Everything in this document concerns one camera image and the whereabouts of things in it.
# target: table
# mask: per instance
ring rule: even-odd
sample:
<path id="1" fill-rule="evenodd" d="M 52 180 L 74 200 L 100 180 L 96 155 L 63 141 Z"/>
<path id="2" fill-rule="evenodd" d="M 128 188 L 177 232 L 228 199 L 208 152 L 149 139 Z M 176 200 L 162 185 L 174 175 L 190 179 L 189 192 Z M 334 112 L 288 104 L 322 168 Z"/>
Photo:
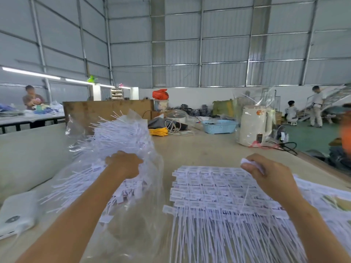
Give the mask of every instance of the table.
<path id="1" fill-rule="evenodd" d="M 59 119 L 64 119 L 65 113 L 56 113 L 56 114 L 34 114 L 34 113 L 26 113 L 21 116 L 13 116 L 13 117 L 0 117 L 0 127 L 2 129 L 2 133 L 6 133 L 5 127 L 15 126 L 16 131 L 21 131 L 21 124 L 33 123 L 35 121 L 50 121 L 53 120 L 54 124 L 58 123 Z"/>
<path id="2" fill-rule="evenodd" d="M 240 166 L 240 160 L 252 153 L 262 154 L 269 159 L 279 161 L 289 166 L 292 172 L 298 174 L 302 179 L 341 190 L 351 191 L 348 188 L 348 186 L 351 186 L 351 183 L 335 177 L 299 157 L 285 151 L 278 151 L 274 149 L 262 150 L 239 145 L 235 142 L 234 134 L 210 135 L 197 131 L 195 136 L 156 136 L 153 138 L 153 140 L 156 150 L 163 156 L 164 159 L 163 187 L 165 191 L 166 204 L 169 204 L 169 191 L 172 186 L 172 181 L 174 181 L 172 172 L 180 166 L 205 165 L 218 167 L 238 167 Z M 45 196 L 48 193 L 51 181 L 48 181 L 47 183 L 36 188 L 39 192 L 39 197 Z M 147 210 L 151 209 L 153 205 L 154 203 L 145 203 L 139 212 L 147 212 Z M 51 225 L 57 216 L 58 214 L 55 213 L 42 215 L 38 225 L 33 229 L 24 232 L 18 239 L 16 245 L 9 250 L 10 259 L 6 262 L 14 262 L 15 259 L 18 258 L 19 255 L 22 254 Z M 160 248 L 160 255 L 154 262 L 168 262 L 168 233 L 172 228 L 173 218 L 170 215 L 164 215 L 164 218 L 165 228 L 161 232 L 163 242 Z M 129 226 L 139 226 L 137 222 L 133 221 L 133 219 L 128 221 L 128 223 Z M 103 241 L 101 241 L 101 239 L 99 240 L 101 231 L 102 227 L 98 224 L 86 249 L 85 255 L 83 256 L 83 258 L 85 258 L 85 260 L 83 260 L 84 263 L 112 262 L 106 258 L 94 258 L 96 254 L 99 254 L 99 252 L 105 251 L 106 249 L 109 249 L 110 253 L 115 252 L 115 247 L 113 246 L 116 244 L 116 240 L 114 239 L 113 235 L 109 234 L 109 232 L 105 232 L 102 239 Z M 13 240 L 14 238 L 11 237 L 0 241 L 0 255 L 10 246 Z M 129 241 L 130 245 L 135 245 L 135 242 L 132 242 L 132 240 Z M 136 257 L 135 262 L 140 262 L 140 258 Z"/>

